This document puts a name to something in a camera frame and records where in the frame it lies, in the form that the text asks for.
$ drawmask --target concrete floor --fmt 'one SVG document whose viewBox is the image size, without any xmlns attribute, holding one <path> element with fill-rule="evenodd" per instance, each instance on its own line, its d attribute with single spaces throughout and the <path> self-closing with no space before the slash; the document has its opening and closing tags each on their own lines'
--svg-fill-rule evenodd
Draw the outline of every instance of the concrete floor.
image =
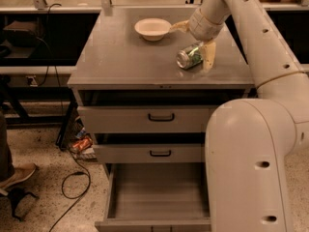
<svg viewBox="0 0 309 232">
<path fill-rule="evenodd" d="M 55 146 L 59 127 L 8 130 L 14 163 L 33 161 L 40 168 L 34 176 L 18 185 L 40 197 L 26 197 L 17 213 L 25 221 L 11 217 L 6 198 L 0 198 L 0 231 L 49 231 L 54 222 L 74 200 L 67 199 L 61 191 L 62 181 L 69 174 L 82 170 L 68 152 Z M 103 220 L 108 181 L 103 168 L 96 162 L 80 161 L 89 169 L 92 183 L 87 194 L 54 227 L 52 231 L 97 231 L 94 223 Z M 287 179 L 290 191 L 295 232 L 309 231 L 309 151 L 299 151 L 286 158 Z M 72 196 L 87 186 L 87 177 L 68 179 L 65 192 Z"/>
</svg>

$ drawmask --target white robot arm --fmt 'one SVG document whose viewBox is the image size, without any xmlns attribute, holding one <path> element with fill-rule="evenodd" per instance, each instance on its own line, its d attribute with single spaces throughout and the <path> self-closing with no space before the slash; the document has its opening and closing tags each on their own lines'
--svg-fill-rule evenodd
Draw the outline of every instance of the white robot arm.
<svg viewBox="0 0 309 232">
<path fill-rule="evenodd" d="M 259 0 L 204 0 L 189 31 L 212 41 L 228 15 L 259 98 L 221 105 L 208 124 L 212 231 L 292 232 L 284 157 L 309 148 L 309 80 Z"/>
</svg>

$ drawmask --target brown shoe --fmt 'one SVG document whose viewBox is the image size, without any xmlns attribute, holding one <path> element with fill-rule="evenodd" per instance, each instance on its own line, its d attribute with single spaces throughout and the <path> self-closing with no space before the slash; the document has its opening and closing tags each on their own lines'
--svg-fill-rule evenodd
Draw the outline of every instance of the brown shoe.
<svg viewBox="0 0 309 232">
<path fill-rule="evenodd" d="M 36 171 L 37 166 L 34 163 L 27 163 L 15 168 L 15 173 L 8 180 L 0 182 L 0 189 L 28 180 Z"/>
</svg>

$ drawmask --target metal can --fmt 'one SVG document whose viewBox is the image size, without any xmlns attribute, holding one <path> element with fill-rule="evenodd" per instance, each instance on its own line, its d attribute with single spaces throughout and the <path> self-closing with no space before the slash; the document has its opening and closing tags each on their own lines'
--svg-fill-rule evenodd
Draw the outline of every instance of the metal can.
<svg viewBox="0 0 309 232">
<path fill-rule="evenodd" d="M 202 46 L 203 42 L 194 43 L 177 53 L 176 61 L 180 68 L 189 69 L 203 61 L 199 46 Z"/>
</svg>

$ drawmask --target power cord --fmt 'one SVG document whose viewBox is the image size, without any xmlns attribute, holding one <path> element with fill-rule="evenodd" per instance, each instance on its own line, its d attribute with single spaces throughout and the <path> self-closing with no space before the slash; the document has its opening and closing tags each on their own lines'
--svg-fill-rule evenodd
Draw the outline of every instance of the power cord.
<svg viewBox="0 0 309 232">
<path fill-rule="evenodd" d="M 68 175 L 62 182 L 62 185 L 61 185 L 61 192 L 63 193 L 63 195 L 67 198 L 67 199 L 76 199 L 75 202 L 72 203 L 72 205 L 58 218 L 58 220 L 52 225 L 52 227 L 50 228 L 49 232 L 51 232 L 54 227 L 57 225 L 57 223 L 85 196 L 85 194 L 88 192 L 90 186 L 91 186 L 91 175 L 90 175 L 90 172 L 89 170 L 83 166 L 82 164 L 80 164 L 75 158 L 74 156 L 72 155 L 72 152 L 70 152 L 70 155 L 71 157 L 73 158 L 73 160 L 76 162 L 77 165 L 79 165 L 81 168 L 83 168 L 86 172 L 83 172 L 83 171 L 77 171 L 77 172 L 74 172 L 74 173 L 71 173 L 70 175 Z M 85 188 L 85 190 L 77 195 L 77 196 L 68 196 L 65 191 L 64 191 L 64 187 L 65 187 L 65 182 L 68 178 L 72 177 L 72 176 L 82 176 L 82 175 L 86 175 L 88 177 L 88 185 L 87 187 Z"/>
</svg>

